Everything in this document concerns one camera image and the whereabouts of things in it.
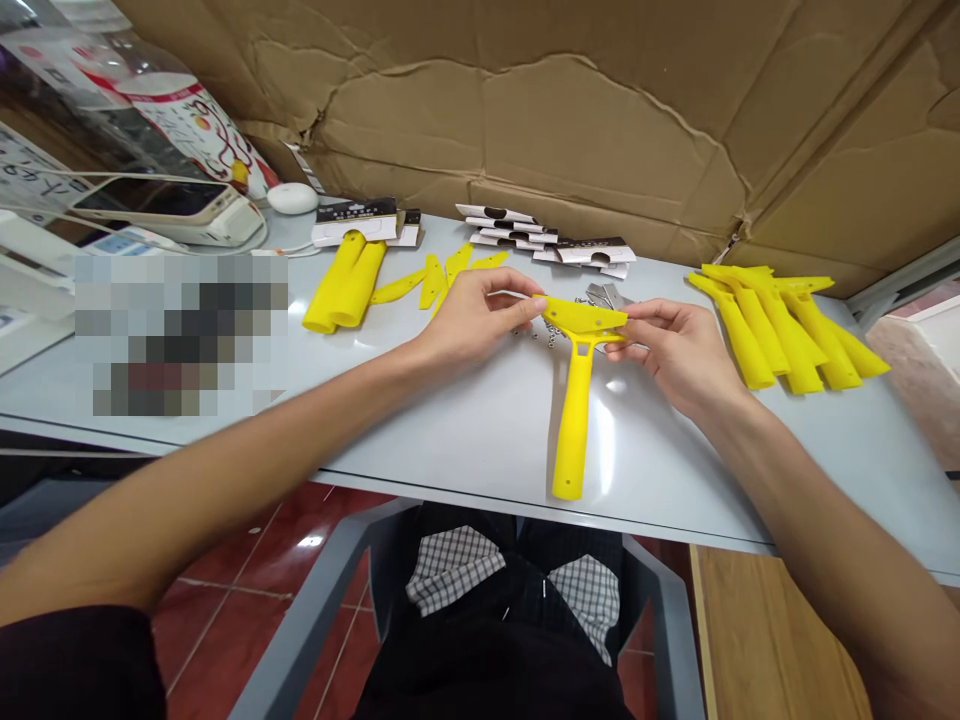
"left hand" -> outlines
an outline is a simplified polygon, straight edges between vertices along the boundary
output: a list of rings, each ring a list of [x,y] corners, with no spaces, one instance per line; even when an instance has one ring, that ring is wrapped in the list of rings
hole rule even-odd
[[[509,291],[525,295],[494,294]],[[435,360],[462,368],[489,356],[500,339],[547,308],[543,288],[513,268],[464,270],[443,305],[414,341]]]

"hand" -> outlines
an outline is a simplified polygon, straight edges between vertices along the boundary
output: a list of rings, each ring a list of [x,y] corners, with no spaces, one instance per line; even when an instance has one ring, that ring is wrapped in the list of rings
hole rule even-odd
[[[493,294],[509,291],[517,295]],[[448,367],[461,369],[484,360],[500,339],[547,308],[543,288],[513,268],[465,270],[430,324],[414,341]]]
[[[622,308],[631,320],[620,333],[636,343],[609,343],[611,362],[633,360],[656,381],[670,403],[694,422],[713,410],[756,399],[737,373],[717,321],[697,305],[648,300]]]

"wooden board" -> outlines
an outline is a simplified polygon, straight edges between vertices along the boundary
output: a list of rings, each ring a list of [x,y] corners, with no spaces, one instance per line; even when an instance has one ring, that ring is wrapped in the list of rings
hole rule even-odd
[[[869,720],[863,683],[779,558],[691,546],[710,720]]]

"yellow plastic part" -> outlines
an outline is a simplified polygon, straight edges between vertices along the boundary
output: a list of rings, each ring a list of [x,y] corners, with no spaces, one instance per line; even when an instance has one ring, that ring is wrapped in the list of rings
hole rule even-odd
[[[627,342],[627,338],[611,331],[626,324],[627,314],[556,298],[546,300],[547,309],[542,317],[566,335],[571,345],[567,394],[557,437],[553,494],[561,500],[579,500],[583,496],[583,470],[587,458],[593,353],[599,343]]]
[[[368,242],[364,245],[360,258],[333,298],[330,318],[337,325],[357,327],[363,322],[386,252],[385,242]]]
[[[447,276],[436,255],[427,255],[427,274],[423,278],[423,287],[420,289],[420,309],[427,310],[447,289]]]
[[[453,255],[447,258],[447,288],[453,287],[457,275],[470,267],[470,255],[473,253],[473,243],[466,243]]]
[[[466,243],[462,248],[447,258],[447,281],[446,285],[440,291],[440,299],[437,300],[437,306],[433,309],[434,315],[437,314],[437,310],[443,305],[443,301],[447,299],[447,293],[450,292],[450,288],[453,287],[453,281],[457,279],[457,275],[467,269],[467,266],[470,264],[470,254],[472,252],[473,245]]]
[[[427,269],[417,270],[415,273],[400,278],[389,285],[384,285],[373,291],[370,297],[371,305],[382,305],[386,302],[395,302],[419,285],[427,275]]]
[[[726,283],[733,290],[740,312],[743,313],[744,320],[747,321],[747,326],[760,345],[760,351],[773,374],[786,375],[790,372],[790,362],[783,352],[773,325],[770,324],[770,318],[763,311],[763,305],[760,304],[756,291],[740,282],[733,273],[727,272],[730,268],[726,266],[703,265],[702,269],[703,274],[708,278]]]
[[[330,317],[333,300],[360,258],[360,253],[363,252],[366,242],[363,233],[357,230],[351,230],[343,236],[343,242],[337,248],[333,264],[327,270],[327,274],[323,276],[323,280],[320,281],[320,285],[310,301],[310,306],[303,315],[301,324],[307,330],[324,333],[325,335],[336,332],[337,324]]]
[[[763,270],[748,270],[746,268],[731,267],[734,276],[744,285],[752,288],[760,298],[770,324],[773,325],[780,346],[790,363],[790,372],[787,373],[787,382],[790,392],[794,395],[808,395],[823,392],[823,380],[817,373],[816,364],[810,359],[813,348],[808,343],[803,328],[796,324],[791,317],[787,306],[780,297],[774,280]]]
[[[744,319],[734,294],[723,283],[703,275],[690,273],[689,280],[691,285],[705,292],[717,304],[720,317],[727,328],[733,356],[737,359],[746,386],[751,390],[763,390],[776,385],[770,364]]]
[[[506,262],[508,257],[510,257],[510,253],[508,252],[497,253],[496,255],[488,255],[485,258],[474,260],[473,265],[470,266],[470,269],[490,270],[495,267],[500,267],[504,262]]]
[[[790,312],[797,316],[800,324],[826,356],[827,362],[820,365],[820,371],[827,379],[830,389],[852,390],[861,387],[863,380],[857,374],[847,351],[843,349],[840,339],[810,295],[811,287],[822,289],[832,285],[833,281],[824,278],[829,284],[814,284],[809,280],[808,278],[783,278],[777,280],[777,286]]]
[[[794,334],[800,340],[800,345],[803,347],[803,351],[807,355],[807,360],[812,362],[815,367],[823,365],[827,361],[827,356],[824,354],[823,350],[821,350],[820,346],[813,341],[813,338],[810,337],[810,334],[803,329],[803,325],[801,325],[793,315],[789,315],[789,317],[790,325],[793,327]]]
[[[837,340],[840,341],[860,377],[872,378],[890,372],[890,366],[884,362],[883,358],[860,342],[860,338],[844,330],[830,318],[824,317],[824,320],[827,321],[827,325],[830,326]]]

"forearm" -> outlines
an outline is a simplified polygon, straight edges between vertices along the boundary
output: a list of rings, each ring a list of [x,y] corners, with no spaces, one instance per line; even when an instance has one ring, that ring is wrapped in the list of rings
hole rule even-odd
[[[929,668],[956,662],[960,614],[930,574],[753,398],[707,412],[698,425],[763,518],[800,590],[850,651],[868,690],[882,678],[926,686],[924,697],[956,698],[944,686],[949,675]]]
[[[0,624],[38,614],[38,603],[62,607],[64,592],[74,606],[106,598],[151,608],[195,557],[276,504],[434,375],[420,348],[407,344],[134,473],[0,575]]]

